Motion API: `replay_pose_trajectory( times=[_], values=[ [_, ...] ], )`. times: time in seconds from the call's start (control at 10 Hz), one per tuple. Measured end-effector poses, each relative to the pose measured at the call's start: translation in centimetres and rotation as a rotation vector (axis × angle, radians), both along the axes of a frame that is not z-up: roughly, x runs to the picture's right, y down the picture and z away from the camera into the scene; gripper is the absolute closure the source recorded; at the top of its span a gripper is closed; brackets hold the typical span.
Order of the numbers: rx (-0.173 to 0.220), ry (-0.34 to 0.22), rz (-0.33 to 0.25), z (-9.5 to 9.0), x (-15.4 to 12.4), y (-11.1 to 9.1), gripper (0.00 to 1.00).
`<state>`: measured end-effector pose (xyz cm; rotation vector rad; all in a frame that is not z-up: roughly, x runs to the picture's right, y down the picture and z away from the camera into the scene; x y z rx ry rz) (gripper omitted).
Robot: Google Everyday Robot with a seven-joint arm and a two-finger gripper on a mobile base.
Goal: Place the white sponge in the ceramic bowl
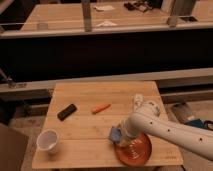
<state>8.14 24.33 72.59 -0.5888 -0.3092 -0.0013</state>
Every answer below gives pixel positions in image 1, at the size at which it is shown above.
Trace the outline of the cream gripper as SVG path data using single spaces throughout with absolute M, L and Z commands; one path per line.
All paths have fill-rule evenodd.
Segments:
M 119 142 L 120 147 L 128 146 L 132 140 L 137 138 L 137 132 L 133 129 L 130 119 L 124 119 L 119 125 L 118 128 L 121 132 L 121 138 Z

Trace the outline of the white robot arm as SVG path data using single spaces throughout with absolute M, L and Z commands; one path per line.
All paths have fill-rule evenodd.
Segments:
M 119 145 L 125 147 L 145 133 L 213 161 L 213 131 L 164 120 L 159 115 L 155 101 L 135 102 L 133 112 L 120 123 Z

